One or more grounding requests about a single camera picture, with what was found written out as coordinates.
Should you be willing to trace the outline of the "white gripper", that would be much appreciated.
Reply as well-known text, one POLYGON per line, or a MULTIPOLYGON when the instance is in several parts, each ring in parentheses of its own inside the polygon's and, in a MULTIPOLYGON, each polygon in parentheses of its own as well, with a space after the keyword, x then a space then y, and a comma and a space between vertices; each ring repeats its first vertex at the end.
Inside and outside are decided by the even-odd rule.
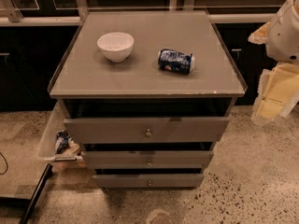
POLYGON ((257 125, 265 125, 277 117, 286 118, 298 102, 299 66, 278 63, 272 70, 264 69, 260 75, 251 119, 257 125))

